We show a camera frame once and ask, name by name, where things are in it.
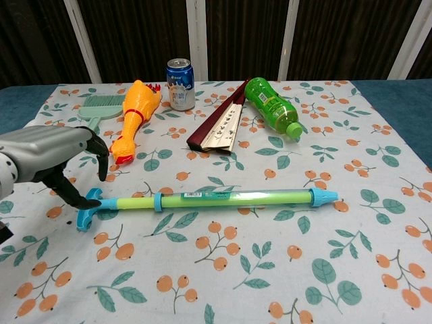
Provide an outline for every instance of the rubber chicken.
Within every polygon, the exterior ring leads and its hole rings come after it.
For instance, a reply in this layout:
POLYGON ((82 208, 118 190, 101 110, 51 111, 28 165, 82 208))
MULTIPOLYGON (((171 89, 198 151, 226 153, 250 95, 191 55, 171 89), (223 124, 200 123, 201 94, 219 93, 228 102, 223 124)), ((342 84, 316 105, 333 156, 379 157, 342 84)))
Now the rubber chicken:
POLYGON ((111 146, 115 164, 131 163, 135 157, 134 137, 139 127, 148 121, 161 101, 161 86, 137 80, 123 101, 124 124, 120 137, 111 146))

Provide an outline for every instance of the dark curtain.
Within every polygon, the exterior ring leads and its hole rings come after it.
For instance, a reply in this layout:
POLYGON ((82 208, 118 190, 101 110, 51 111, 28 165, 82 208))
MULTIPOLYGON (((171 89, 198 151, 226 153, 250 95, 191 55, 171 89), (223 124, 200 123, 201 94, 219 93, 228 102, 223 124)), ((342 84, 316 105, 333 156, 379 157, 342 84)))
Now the dark curtain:
POLYGON ((407 79, 432 78, 432 30, 429 31, 407 79))
POLYGON ((386 79, 420 2, 300 0, 287 79, 386 79))
POLYGON ((63 1, 0 1, 0 88, 90 82, 63 1))
POLYGON ((103 82, 166 80, 170 59, 190 58, 184 0, 78 3, 103 82))
POLYGON ((209 80, 276 80, 288 0, 206 0, 209 80))

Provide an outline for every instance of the blue can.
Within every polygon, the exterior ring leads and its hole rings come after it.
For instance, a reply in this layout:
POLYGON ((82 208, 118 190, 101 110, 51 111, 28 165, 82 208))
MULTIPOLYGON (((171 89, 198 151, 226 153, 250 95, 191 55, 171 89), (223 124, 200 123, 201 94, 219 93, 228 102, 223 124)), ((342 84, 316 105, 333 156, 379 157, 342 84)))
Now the blue can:
POLYGON ((169 104, 185 111, 195 107, 194 70, 188 59, 171 59, 167 63, 169 104))

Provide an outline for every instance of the bottle cap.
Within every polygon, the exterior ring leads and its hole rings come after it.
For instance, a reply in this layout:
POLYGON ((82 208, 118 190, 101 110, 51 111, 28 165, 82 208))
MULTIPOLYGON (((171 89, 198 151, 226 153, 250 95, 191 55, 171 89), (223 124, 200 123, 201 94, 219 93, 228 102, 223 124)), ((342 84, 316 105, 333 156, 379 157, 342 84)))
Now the bottle cap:
POLYGON ((299 138, 300 135, 303 133, 303 128, 299 123, 291 123, 287 128, 286 128, 286 134, 290 137, 290 138, 299 138))

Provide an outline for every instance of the robotic hand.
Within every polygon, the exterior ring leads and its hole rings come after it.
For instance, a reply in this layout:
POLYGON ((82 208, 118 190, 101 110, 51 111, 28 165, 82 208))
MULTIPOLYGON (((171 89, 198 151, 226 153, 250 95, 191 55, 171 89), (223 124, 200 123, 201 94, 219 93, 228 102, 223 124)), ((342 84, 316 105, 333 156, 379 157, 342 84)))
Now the robotic hand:
MULTIPOLYGON (((82 151, 96 154, 99 179, 108 171, 107 145, 87 127, 31 126, 0 135, 0 200, 14 192, 14 183, 42 182, 78 209, 99 206, 87 200, 63 175, 68 161, 82 151)), ((0 244, 12 233, 0 222, 0 244)))

